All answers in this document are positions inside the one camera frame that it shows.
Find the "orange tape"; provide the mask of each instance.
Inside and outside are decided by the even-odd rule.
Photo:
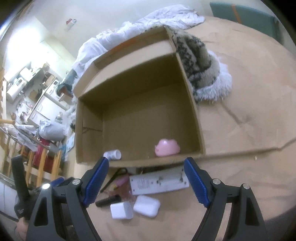
[[[235,4],[232,4],[231,7],[232,7],[232,11],[233,11],[233,13],[234,13],[234,15],[235,15],[235,17],[237,19],[237,22],[242,24],[242,21],[241,21],[241,19],[239,17],[239,14],[238,14],[238,12],[237,12],[237,10],[235,8]]]
[[[133,38],[117,45],[116,47],[114,47],[113,49],[110,50],[110,53],[116,53],[116,52],[122,50],[123,48],[126,48],[126,47],[130,46],[131,44],[136,43],[137,42],[136,37],[133,37]]]

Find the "white bedsheet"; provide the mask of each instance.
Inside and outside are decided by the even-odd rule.
[[[72,69],[80,78],[89,65],[100,55],[153,26],[166,24],[188,29],[204,22],[204,20],[205,18],[198,16],[193,8],[180,4],[158,9],[135,23],[124,22],[119,29],[104,31],[96,38],[90,38],[80,47]]]

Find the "black handle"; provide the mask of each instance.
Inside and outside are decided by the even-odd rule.
[[[96,206],[103,207],[118,202],[121,202],[121,197],[118,194],[116,194],[114,196],[97,201]]]
[[[19,200],[25,202],[29,199],[30,194],[26,184],[25,168],[21,155],[11,158],[11,168]]]

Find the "pink toy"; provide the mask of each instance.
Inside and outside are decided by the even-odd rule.
[[[170,156],[180,152],[180,147],[176,140],[161,139],[155,146],[155,154],[157,156]]]

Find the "white bag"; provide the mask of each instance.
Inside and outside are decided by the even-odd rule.
[[[18,124],[16,124],[16,126],[17,126],[18,129],[23,130],[27,134],[36,135],[37,128],[35,126],[31,126],[31,125],[18,125]]]
[[[80,47],[72,69],[76,71],[78,78],[81,78],[90,64],[103,53],[151,27],[166,24],[185,30],[203,23],[204,20],[205,17],[198,16],[193,8],[181,4],[158,9],[135,23],[124,22],[121,28],[114,31],[104,31],[96,38],[86,41]]]
[[[65,138],[64,125],[50,120],[41,120],[39,135],[49,141],[61,141]]]

